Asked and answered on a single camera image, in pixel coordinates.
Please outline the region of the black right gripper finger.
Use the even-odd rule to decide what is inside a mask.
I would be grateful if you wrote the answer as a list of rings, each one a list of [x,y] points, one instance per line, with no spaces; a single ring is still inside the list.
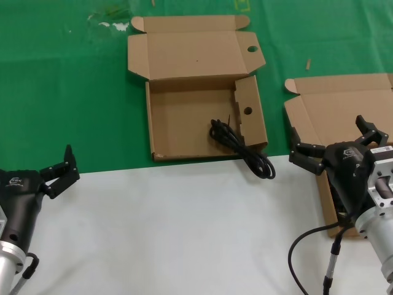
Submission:
[[[378,130],[374,123],[367,122],[361,115],[356,117],[356,126],[361,132],[361,136],[355,140],[363,146],[376,143],[378,147],[387,146],[389,135]]]
[[[291,128],[289,162],[311,172],[321,175],[325,170],[323,158],[326,147],[318,144],[301,142],[295,127]]]

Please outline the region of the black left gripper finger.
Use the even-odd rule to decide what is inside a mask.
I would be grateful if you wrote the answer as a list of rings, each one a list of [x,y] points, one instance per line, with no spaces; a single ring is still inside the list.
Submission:
[[[66,146],[63,162],[42,169],[39,174],[44,181],[41,191],[51,199],[57,198],[75,184],[80,175],[71,145]]]

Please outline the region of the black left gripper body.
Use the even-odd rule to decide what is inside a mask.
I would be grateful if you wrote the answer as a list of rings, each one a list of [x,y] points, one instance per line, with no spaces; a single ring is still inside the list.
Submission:
[[[38,171],[1,171],[1,209],[7,218],[2,241],[29,250],[42,207],[43,184]]]

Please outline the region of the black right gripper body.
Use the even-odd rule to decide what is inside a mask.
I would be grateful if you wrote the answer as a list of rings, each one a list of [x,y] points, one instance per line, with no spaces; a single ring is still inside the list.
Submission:
[[[368,147],[354,141],[328,145],[322,163],[328,179],[352,219],[374,207],[367,192],[371,165],[366,158]]]

